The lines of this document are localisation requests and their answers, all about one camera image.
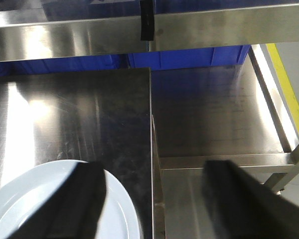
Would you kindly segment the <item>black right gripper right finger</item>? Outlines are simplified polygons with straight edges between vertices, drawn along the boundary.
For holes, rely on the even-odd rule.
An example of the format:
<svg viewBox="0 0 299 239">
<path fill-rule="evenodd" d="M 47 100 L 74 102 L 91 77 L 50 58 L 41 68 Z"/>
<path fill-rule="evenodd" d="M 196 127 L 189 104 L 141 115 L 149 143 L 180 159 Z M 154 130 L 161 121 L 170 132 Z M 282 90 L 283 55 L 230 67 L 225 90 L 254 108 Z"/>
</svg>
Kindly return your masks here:
<svg viewBox="0 0 299 239">
<path fill-rule="evenodd" d="M 208 160 L 202 196 L 218 239 L 299 239 L 299 206 L 230 160 Z"/>
</svg>

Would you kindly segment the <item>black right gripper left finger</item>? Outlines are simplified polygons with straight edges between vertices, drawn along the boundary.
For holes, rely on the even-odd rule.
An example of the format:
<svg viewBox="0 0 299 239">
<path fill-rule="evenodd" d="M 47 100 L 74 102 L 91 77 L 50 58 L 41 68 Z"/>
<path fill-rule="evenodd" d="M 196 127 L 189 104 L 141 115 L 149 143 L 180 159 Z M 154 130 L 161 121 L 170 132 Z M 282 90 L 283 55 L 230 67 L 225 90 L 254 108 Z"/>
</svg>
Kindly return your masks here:
<svg viewBox="0 0 299 239">
<path fill-rule="evenodd" d="M 93 239 L 107 194 L 100 162 L 78 163 L 11 239 Z"/>
</svg>

